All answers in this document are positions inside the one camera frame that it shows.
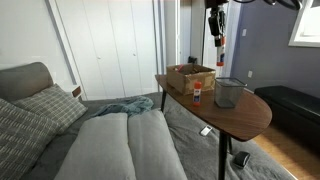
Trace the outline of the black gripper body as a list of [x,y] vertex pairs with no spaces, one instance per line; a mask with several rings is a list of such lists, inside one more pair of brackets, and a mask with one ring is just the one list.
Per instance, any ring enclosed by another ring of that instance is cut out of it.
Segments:
[[209,27],[213,36],[222,36],[225,30],[225,12],[223,5],[229,0],[205,0],[205,8],[210,8],[210,17],[208,18]]

